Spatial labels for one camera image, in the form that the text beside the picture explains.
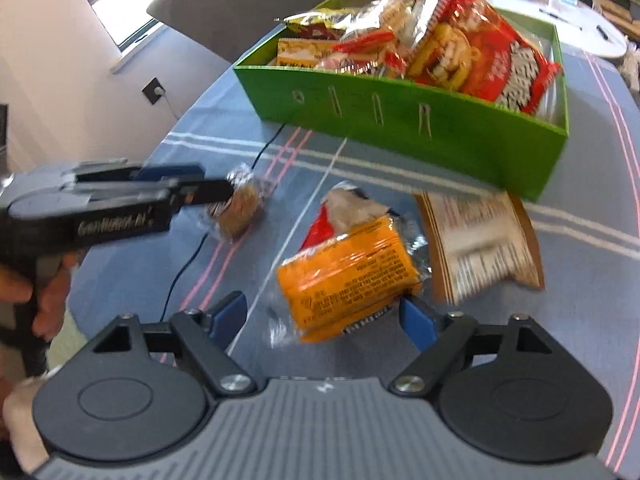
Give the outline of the brown white snack packet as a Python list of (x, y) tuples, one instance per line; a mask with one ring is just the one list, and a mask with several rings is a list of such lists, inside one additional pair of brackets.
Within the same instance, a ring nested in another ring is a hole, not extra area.
[(414, 199), (427, 237), (435, 302), (457, 306), (503, 280), (544, 289), (538, 240), (518, 196), (419, 192)]

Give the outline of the small brown cookie pack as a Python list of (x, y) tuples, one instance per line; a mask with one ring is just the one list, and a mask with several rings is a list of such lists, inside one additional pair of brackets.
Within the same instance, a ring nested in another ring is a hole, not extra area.
[(207, 205), (206, 214), (219, 238), (235, 242), (262, 215), (277, 183), (256, 176), (247, 164), (233, 168), (227, 179), (233, 186), (232, 196), (226, 202)]

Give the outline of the orange cracker pack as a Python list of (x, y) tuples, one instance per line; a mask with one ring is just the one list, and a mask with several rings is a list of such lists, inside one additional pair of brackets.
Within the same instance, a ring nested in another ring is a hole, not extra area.
[(430, 277), (427, 237), (415, 221), (384, 214), (361, 223), (278, 267), (288, 306), (279, 324), (292, 334), (273, 342), (318, 344), (350, 334), (385, 315), (406, 292), (420, 292)]

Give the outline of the red noodle snack bag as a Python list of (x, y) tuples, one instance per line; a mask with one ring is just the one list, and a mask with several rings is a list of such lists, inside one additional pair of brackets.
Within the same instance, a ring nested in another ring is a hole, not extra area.
[(561, 65), (546, 58), (487, 0), (438, 0), (411, 48), (406, 76), (534, 114)]

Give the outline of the red chip bag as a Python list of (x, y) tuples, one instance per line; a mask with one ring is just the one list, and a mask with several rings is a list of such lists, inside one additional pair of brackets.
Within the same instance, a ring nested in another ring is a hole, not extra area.
[(398, 51), (396, 34), (391, 29), (378, 29), (340, 41), (314, 69), (338, 74), (398, 78), (405, 76), (407, 62)]

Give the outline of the clear bag of crackers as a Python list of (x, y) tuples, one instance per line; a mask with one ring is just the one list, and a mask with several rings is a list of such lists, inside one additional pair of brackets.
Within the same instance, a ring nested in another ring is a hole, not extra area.
[(373, 0), (359, 10), (347, 26), (341, 42), (356, 41), (375, 32), (390, 32), (406, 51), (427, 33), (438, 0)]

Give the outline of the small red white snack pack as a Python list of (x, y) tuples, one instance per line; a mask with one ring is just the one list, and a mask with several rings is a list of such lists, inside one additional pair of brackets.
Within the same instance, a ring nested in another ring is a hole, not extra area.
[(317, 247), (383, 216), (400, 218), (398, 212), (372, 200), (359, 186), (348, 181), (340, 182), (322, 197), (318, 216), (298, 251)]

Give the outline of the yellow red snack bag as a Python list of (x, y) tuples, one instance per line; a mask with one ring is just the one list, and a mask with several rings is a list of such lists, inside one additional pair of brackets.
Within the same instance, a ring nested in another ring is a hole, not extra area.
[(300, 38), (340, 40), (358, 12), (356, 8), (320, 8), (277, 18), (277, 22)]

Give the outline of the blue striped tablecloth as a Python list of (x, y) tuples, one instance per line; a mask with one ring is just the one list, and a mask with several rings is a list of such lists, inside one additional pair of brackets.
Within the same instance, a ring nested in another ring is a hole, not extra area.
[[(462, 310), (483, 323), (536, 318), (605, 385), (614, 418), (602, 460), (639, 474), (639, 109), (607, 62), (565, 47), (570, 137), (539, 200), (526, 210), (539, 242), (543, 290), (502, 278)], [(461, 174), (312, 130), (263, 122), (234, 73), (223, 74), (160, 142), (156, 162), (197, 162), (213, 174), (250, 167), (272, 194), (244, 191), (222, 234), (186, 208), (165, 235), (93, 249), (70, 310), (87, 336), (116, 315), (155, 322), (206, 309), (229, 292), (248, 318), (231, 353), (255, 375), (393, 377), (413, 357), (395, 310), (348, 335), (302, 344), (278, 283), (303, 247), (382, 214), (420, 223), (419, 192), (481, 196)]]

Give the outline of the green cardboard box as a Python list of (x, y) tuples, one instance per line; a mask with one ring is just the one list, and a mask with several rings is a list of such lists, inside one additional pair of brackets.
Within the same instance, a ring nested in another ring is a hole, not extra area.
[(233, 66), (258, 116), (386, 148), (536, 200), (570, 137), (562, 75), (538, 112), (410, 80), (273, 65), (274, 30)]

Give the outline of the white round coffee table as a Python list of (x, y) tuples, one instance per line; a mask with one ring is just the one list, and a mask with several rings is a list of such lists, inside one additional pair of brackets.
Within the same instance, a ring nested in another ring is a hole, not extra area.
[[(577, 6), (562, 0), (487, 0), (499, 10), (526, 15), (553, 24), (562, 44), (584, 50), (598, 58), (617, 60), (627, 52), (626, 37), (603, 15), (589, 6), (579, 3)], [(548, 10), (570, 21), (562, 23), (538, 9)], [(598, 33), (596, 26), (601, 25), (610, 41), (605, 41)]]

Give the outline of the black pen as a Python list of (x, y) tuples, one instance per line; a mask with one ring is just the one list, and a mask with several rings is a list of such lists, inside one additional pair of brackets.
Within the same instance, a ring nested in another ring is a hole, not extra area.
[(544, 9), (541, 9), (541, 8), (538, 9), (538, 11), (540, 13), (546, 14), (549, 18), (553, 18), (554, 20), (557, 20), (557, 21), (562, 22), (562, 23), (570, 24), (569, 20), (567, 20), (566, 18), (562, 18), (562, 16), (559, 16), (558, 14), (552, 13), (552, 12), (550, 12), (548, 10), (544, 10)]

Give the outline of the black marker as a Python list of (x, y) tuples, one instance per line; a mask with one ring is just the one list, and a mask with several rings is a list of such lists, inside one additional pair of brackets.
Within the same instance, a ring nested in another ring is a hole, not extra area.
[(597, 25), (596, 29), (600, 34), (600, 36), (603, 38), (603, 40), (610, 41), (610, 38), (608, 38), (608, 34), (605, 32), (604, 28), (601, 25)]

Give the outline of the wall power outlet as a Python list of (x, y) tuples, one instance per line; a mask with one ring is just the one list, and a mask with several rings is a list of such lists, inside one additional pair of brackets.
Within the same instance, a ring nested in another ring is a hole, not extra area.
[(143, 87), (142, 93), (145, 99), (147, 99), (151, 105), (154, 105), (166, 94), (166, 90), (160, 81), (154, 77)]

